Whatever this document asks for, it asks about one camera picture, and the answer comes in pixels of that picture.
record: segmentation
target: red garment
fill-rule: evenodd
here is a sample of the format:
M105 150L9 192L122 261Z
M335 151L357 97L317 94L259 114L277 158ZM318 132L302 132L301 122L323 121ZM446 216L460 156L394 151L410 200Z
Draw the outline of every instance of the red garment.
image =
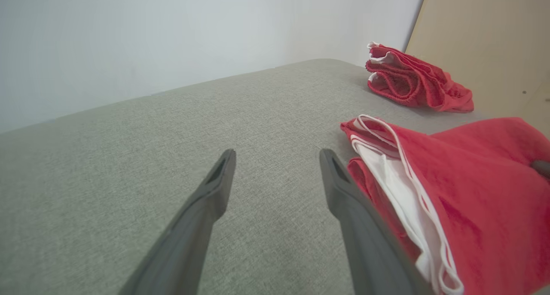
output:
M374 93L409 107L453 113L474 110L472 91L437 66L381 44L371 42L369 48L366 68L373 72L368 84Z
M352 137L374 139L354 120ZM529 295L550 283L550 181L530 168L550 161L550 142L522 119L490 119L426 135L390 125L436 209L466 295ZM384 193L359 158L348 170L401 244L410 248Z

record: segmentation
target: beige panel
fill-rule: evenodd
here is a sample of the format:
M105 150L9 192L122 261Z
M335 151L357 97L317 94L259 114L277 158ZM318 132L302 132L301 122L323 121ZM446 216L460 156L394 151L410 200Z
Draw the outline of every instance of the beige panel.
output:
M518 116L550 71L549 27L550 0L424 0L406 52L473 90L476 111Z
M550 73L520 115L550 139Z

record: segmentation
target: textured gray tabletop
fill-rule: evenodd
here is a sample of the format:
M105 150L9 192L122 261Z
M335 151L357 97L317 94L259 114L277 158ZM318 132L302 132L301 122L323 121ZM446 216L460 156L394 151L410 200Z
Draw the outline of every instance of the textured gray tabletop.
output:
M477 119L399 106L368 77L312 60L0 135L0 293L116 293L226 148L237 168L199 293L352 293L319 149L354 156L339 123L360 113L425 133Z

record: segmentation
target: red fabric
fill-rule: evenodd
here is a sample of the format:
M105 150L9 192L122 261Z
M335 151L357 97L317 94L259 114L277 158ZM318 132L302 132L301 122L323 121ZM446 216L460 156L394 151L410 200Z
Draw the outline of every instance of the red fabric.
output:
M383 45L371 48L373 58L387 60L366 64L376 77L369 80L371 90L409 107L428 106L436 111L468 113L474 110L472 91L451 80L450 74L397 49Z
M366 138L353 121L342 130ZM528 295L550 283L550 181L529 167L550 161L550 142L540 132L517 118L433 135L390 126L434 204L466 295ZM348 170L408 246L365 164L354 158Z

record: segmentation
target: gray surface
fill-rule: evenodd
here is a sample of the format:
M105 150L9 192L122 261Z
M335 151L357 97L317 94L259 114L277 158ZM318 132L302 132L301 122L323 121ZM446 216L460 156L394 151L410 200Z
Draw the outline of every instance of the gray surface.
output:
M237 169L200 293L352 293L319 149L354 156L338 123L360 113L426 133L476 119L396 105L368 77L312 60L0 135L0 293L115 293L226 148Z

